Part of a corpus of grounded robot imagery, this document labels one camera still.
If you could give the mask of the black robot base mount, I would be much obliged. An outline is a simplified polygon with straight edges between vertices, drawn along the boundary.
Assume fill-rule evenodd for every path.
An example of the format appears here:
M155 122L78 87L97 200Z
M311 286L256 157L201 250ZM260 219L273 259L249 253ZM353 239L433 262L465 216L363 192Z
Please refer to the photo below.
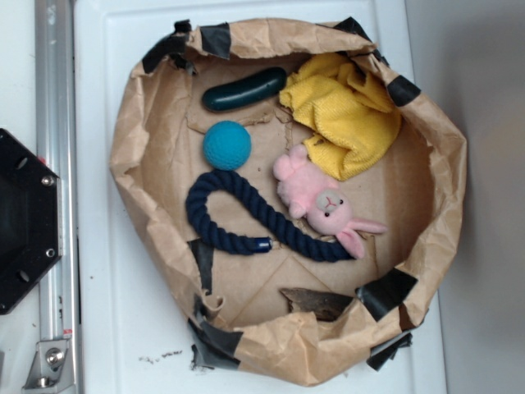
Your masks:
M1 130L1 314L9 314L61 257L59 177Z

